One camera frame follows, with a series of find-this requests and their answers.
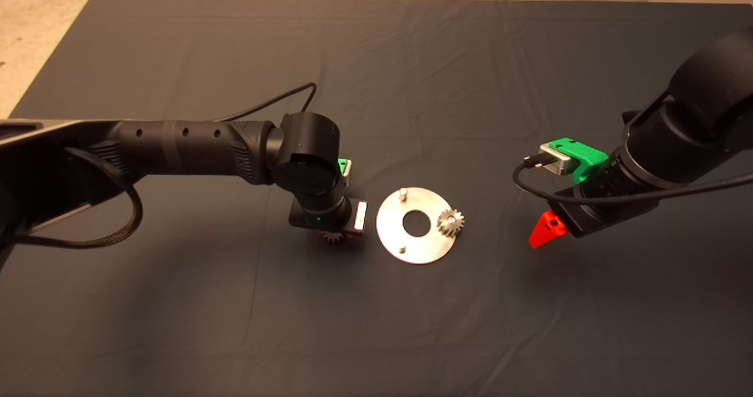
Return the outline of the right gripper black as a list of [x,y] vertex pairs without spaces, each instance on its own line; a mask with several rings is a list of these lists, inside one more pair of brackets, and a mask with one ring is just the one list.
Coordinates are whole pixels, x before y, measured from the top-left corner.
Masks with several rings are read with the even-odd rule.
[[[658,191],[656,187],[614,188],[610,185],[578,184],[570,188],[557,191],[555,194],[563,198],[609,198],[610,196],[624,196]],[[618,225],[631,218],[651,212],[659,206],[658,201],[638,201],[624,205],[589,205],[548,201],[552,211],[541,214],[529,236],[529,245],[533,249],[540,249],[549,242],[568,235],[568,231],[575,237],[583,237],[599,232],[610,226]]]

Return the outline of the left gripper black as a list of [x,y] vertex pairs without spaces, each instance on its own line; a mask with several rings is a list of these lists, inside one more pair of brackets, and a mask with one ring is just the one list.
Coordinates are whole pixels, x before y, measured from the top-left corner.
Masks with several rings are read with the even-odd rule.
[[368,202],[360,199],[342,199],[329,209],[315,211],[306,209],[293,201],[288,223],[298,228],[343,233],[347,238],[363,234]]

